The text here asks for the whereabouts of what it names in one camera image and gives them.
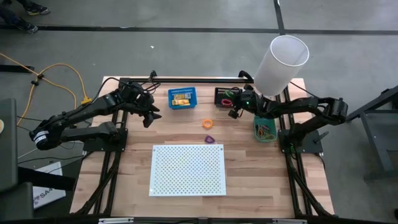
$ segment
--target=blue basket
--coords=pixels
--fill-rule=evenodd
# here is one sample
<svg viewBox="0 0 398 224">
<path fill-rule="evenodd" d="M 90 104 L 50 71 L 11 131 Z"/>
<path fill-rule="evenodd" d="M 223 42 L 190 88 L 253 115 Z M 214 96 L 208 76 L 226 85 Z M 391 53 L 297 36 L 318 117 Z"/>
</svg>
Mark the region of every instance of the blue basket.
<svg viewBox="0 0 398 224">
<path fill-rule="evenodd" d="M 187 109 L 187 108 L 194 108 L 198 102 L 197 102 L 197 91 L 195 87 L 186 87 L 186 88 L 179 88 L 179 89 L 171 89 L 168 90 L 169 93 L 169 108 L 172 108 L 173 110 L 179 110 L 179 109 Z M 191 93 L 191 98 L 189 99 L 189 105 L 187 106 L 173 106 L 172 100 L 174 100 L 174 95 L 177 94 L 184 94 L 184 93 Z"/>
</svg>

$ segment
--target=green pen holder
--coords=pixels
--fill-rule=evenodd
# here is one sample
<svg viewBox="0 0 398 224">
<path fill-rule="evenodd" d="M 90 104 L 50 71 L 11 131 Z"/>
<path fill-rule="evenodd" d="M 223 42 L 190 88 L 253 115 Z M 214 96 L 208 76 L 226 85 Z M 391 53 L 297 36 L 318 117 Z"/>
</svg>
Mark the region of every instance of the green pen holder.
<svg viewBox="0 0 398 224">
<path fill-rule="evenodd" d="M 258 116 L 254 116 L 254 137 L 260 141 L 260 142 L 272 142 L 275 141 L 277 139 L 277 132 L 276 132 L 276 126 L 275 126 L 275 120 L 274 119 L 265 119 L 265 118 L 260 118 Z M 256 126 L 262 126 L 265 125 L 268 127 L 269 129 L 269 134 L 273 135 L 274 137 L 272 138 L 272 136 L 269 136 L 266 139 L 262 139 L 258 136 L 258 129 L 256 129 Z"/>
</svg>

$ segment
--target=white paper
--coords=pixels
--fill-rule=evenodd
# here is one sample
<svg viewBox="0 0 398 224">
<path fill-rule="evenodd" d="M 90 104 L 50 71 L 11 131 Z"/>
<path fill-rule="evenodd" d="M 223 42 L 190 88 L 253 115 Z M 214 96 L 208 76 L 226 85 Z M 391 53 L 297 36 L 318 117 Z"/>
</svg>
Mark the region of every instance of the white paper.
<svg viewBox="0 0 398 224">
<path fill-rule="evenodd" d="M 53 164 L 39 168 L 36 171 L 50 172 L 60 167 L 61 167 L 61 162 L 55 162 Z M 57 169 L 51 172 L 51 174 L 62 175 L 62 169 Z M 46 187 L 33 187 L 33 206 L 36 209 L 50 202 L 63 198 L 65 196 L 66 193 L 64 190 L 55 190 Z"/>
</svg>

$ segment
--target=purple object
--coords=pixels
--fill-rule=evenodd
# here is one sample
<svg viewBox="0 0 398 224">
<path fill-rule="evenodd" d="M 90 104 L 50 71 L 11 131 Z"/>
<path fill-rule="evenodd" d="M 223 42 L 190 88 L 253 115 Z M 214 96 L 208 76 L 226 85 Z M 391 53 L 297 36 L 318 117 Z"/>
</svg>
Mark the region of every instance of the purple object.
<svg viewBox="0 0 398 224">
<path fill-rule="evenodd" d="M 216 140 L 213 138 L 213 137 L 211 137 L 211 136 L 209 136 L 209 135 L 207 135 L 206 136 L 206 138 L 205 138 L 205 142 L 207 142 L 207 143 L 214 143 Z"/>
</svg>

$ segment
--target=person's foot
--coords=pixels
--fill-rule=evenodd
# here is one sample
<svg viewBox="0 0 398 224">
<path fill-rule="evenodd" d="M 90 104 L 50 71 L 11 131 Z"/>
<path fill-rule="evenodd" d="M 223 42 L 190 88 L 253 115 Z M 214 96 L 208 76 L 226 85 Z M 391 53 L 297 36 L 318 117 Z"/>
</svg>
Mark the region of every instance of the person's foot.
<svg viewBox="0 0 398 224">
<path fill-rule="evenodd" d="M 31 24 L 30 22 L 26 22 L 22 18 L 19 19 L 18 22 L 14 24 L 18 29 L 26 31 L 29 34 L 34 34 L 37 32 L 38 28 L 37 26 Z"/>
<path fill-rule="evenodd" d="M 34 2 L 29 4 L 25 8 L 25 11 L 30 16 L 46 15 L 46 14 L 50 13 L 50 10 L 47 7 L 41 6 L 41 5 L 36 4 Z"/>
</svg>

